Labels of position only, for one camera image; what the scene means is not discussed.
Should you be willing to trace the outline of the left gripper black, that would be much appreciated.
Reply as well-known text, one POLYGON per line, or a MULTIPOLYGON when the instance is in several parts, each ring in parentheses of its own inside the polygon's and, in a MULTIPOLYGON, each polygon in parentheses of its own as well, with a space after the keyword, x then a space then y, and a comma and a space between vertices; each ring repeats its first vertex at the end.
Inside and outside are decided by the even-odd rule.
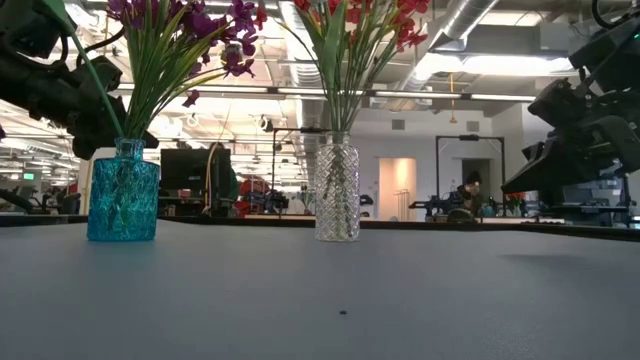
MULTIPOLYGON (((106 109, 101 92, 120 85, 122 72, 108 58, 98 56, 90 61, 99 79, 94 80, 87 64, 75 70, 56 61, 50 65, 37 63, 17 54, 1 55, 1 99, 22 108, 29 116, 42 117, 71 127, 72 151, 76 157, 89 160, 99 148, 113 147, 118 135, 106 109)), ((108 96, 118 120, 127 113, 122 97, 108 96)), ((141 139, 145 148, 157 148, 159 141, 148 131, 141 139)))

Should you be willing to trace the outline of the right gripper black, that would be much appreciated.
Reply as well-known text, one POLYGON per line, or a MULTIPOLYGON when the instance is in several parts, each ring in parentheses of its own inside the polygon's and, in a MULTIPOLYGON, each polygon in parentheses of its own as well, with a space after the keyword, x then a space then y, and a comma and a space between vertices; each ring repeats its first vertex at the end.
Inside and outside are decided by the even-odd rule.
POLYGON ((597 95, 564 78, 549 84, 528 111, 552 127, 546 142, 522 150, 527 162, 501 187, 512 194, 585 183, 613 164, 639 169, 639 91, 597 95))

